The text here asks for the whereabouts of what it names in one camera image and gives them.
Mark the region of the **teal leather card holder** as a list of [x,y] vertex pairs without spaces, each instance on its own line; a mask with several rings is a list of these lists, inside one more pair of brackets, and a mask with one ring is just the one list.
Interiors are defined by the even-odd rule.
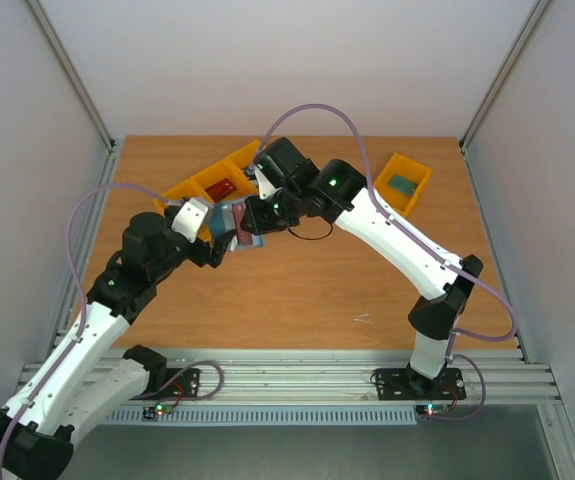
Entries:
[[234,236],[228,246],[228,249],[232,252],[264,246],[264,239],[261,235],[251,234],[241,228],[245,209],[244,198],[219,202],[214,206],[212,216],[208,222],[208,231],[213,237],[231,230],[234,231]]

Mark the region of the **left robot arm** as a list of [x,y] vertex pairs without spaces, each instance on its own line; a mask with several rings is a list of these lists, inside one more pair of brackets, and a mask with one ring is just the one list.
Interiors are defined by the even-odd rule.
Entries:
[[94,281],[65,338],[0,408],[0,479],[58,478],[81,441],[112,410],[166,391],[165,357],[143,346],[128,349],[94,385],[83,382],[183,262],[220,265],[236,232],[205,242],[198,233],[206,219],[191,207],[169,207],[164,214],[145,212],[130,220],[120,250]]

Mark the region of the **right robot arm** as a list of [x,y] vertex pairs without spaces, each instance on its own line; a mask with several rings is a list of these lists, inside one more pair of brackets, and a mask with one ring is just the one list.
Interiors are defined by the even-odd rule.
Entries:
[[255,155],[253,171],[259,193],[245,201],[243,230],[281,232],[303,217],[319,217],[366,243],[416,288],[419,298],[408,314],[415,341],[403,384],[411,397],[429,398],[443,385],[450,335],[482,261],[474,255],[461,258],[430,240],[344,160],[319,169],[282,137]]

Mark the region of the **red credit card in bin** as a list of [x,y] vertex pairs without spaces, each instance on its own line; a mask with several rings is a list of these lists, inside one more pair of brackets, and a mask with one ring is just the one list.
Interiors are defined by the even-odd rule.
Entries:
[[223,178],[218,182],[205,188],[205,192],[208,194],[209,198],[214,202],[218,203],[225,199],[228,195],[237,190],[236,185],[228,178]]

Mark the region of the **green credit card in bin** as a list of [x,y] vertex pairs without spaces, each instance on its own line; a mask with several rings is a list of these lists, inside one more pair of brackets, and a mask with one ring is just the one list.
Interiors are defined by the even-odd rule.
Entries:
[[417,184],[402,175],[395,174],[390,178],[388,187],[402,195],[411,197],[415,194]]

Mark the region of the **yellow three-compartment bin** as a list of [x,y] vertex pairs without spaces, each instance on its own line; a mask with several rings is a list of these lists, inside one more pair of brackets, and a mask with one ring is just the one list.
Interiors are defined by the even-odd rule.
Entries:
[[227,140],[225,143],[208,141],[201,152],[192,152],[172,168],[172,180],[177,183],[161,193],[165,199],[203,197],[214,203],[205,188],[223,178],[230,179],[237,190],[225,200],[233,200],[258,193],[258,187],[244,170],[249,167],[260,145],[259,140]]

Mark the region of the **small yellow bin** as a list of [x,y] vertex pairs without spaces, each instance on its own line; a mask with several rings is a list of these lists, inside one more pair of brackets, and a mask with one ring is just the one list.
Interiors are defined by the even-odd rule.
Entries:
[[389,206],[408,217],[425,190],[432,169],[394,153],[374,181],[374,188]]

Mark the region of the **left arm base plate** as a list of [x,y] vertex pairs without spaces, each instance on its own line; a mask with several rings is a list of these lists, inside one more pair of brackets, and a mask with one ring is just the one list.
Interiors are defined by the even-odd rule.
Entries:
[[153,387],[147,387],[143,393],[145,400],[168,401],[182,398],[196,398],[199,392],[201,371],[190,368],[180,374],[179,368],[167,368],[160,380]]

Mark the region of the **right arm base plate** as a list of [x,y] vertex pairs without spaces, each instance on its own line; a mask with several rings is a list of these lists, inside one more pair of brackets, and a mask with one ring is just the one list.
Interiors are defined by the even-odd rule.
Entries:
[[444,367],[435,379],[427,379],[411,368],[379,368],[370,383],[381,401],[465,400],[466,389],[461,370]]

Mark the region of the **left aluminium corner post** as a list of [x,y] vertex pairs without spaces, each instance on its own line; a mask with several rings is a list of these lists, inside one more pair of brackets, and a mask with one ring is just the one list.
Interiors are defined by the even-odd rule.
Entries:
[[28,8],[32,17],[36,21],[41,34],[48,47],[54,54],[57,63],[63,71],[69,85],[81,103],[88,118],[92,122],[98,136],[108,151],[115,146],[115,140],[109,132],[102,116],[92,100],[88,89],[85,87],[77,68],[75,67],[67,49],[62,42],[54,24],[52,23],[45,7],[39,0],[25,0],[24,4]]

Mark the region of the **aluminium corner post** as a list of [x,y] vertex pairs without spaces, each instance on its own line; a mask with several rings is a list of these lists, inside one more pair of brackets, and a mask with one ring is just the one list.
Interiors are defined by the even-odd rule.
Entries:
[[501,61],[491,84],[486,90],[471,121],[459,140],[459,146],[463,154],[466,153],[468,147],[471,145],[486,118],[490,114],[491,109],[498,101],[501,93],[509,82],[514,70],[517,68],[541,24],[545,20],[552,5],[552,0],[537,0],[533,2],[516,37],[512,41],[508,52]]
[[75,67],[67,49],[62,42],[54,24],[52,23],[45,7],[39,0],[25,0],[24,4],[28,8],[32,17],[36,21],[41,34],[48,47],[54,54],[57,63],[63,71],[69,85],[81,103],[88,118],[92,122],[98,136],[108,151],[115,146],[115,140],[109,132],[102,116],[92,100],[88,89],[85,87],[77,68]]

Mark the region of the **aluminium rail frame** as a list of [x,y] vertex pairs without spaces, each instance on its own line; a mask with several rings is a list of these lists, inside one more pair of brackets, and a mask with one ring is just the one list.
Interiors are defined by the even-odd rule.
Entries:
[[[378,368],[406,365],[406,350],[172,349],[171,367],[212,360],[225,372],[218,405],[361,405],[377,400],[370,381]],[[551,368],[528,363],[517,350],[465,350],[454,366],[465,384],[464,405],[558,404]]]

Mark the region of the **right aluminium corner post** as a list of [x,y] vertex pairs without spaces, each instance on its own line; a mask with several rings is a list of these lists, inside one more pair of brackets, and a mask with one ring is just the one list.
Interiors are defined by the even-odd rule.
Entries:
[[545,20],[552,5],[552,0],[537,0],[533,2],[516,37],[512,41],[508,52],[501,61],[491,84],[486,90],[471,121],[459,140],[459,146],[463,154],[466,153],[468,147],[471,145],[486,118],[490,114],[491,109],[498,101],[501,93],[509,82],[514,70],[517,68],[541,24]]

